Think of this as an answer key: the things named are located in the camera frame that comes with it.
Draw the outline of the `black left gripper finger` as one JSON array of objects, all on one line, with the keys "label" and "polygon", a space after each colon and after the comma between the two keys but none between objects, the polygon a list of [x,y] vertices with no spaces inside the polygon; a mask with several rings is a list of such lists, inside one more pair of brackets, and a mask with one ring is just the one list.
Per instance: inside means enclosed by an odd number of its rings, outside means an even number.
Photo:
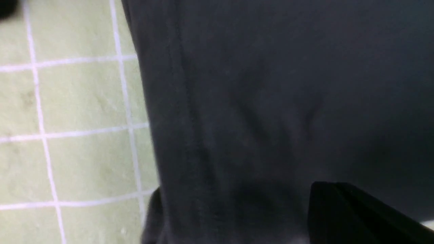
[{"label": "black left gripper finger", "polygon": [[312,244],[432,244],[434,232],[348,183],[313,182]]}]

